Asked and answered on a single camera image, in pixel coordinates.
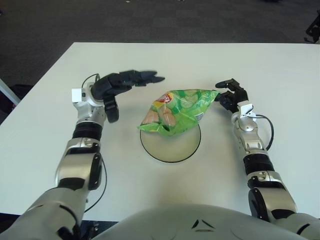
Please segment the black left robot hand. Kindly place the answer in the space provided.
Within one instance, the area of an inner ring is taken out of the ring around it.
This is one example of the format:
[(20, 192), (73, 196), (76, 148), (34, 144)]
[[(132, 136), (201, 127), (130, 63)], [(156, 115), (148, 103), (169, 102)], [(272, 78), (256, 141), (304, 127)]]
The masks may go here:
[(165, 78), (157, 76), (156, 71), (128, 70), (119, 73), (111, 73), (97, 80), (90, 91), (95, 100), (102, 100), (104, 111), (109, 123), (119, 120), (119, 109), (116, 96), (132, 87), (145, 87), (148, 84), (162, 82)]

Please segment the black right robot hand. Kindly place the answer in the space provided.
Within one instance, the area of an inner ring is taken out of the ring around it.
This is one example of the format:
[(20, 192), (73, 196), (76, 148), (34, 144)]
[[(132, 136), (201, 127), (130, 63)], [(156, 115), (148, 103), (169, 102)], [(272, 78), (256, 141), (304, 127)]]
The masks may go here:
[(215, 102), (219, 102), (222, 107), (231, 113), (238, 112), (238, 103), (248, 101), (248, 95), (244, 88), (235, 79), (221, 81), (215, 84), (218, 89), (228, 89), (226, 92), (219, 93)]

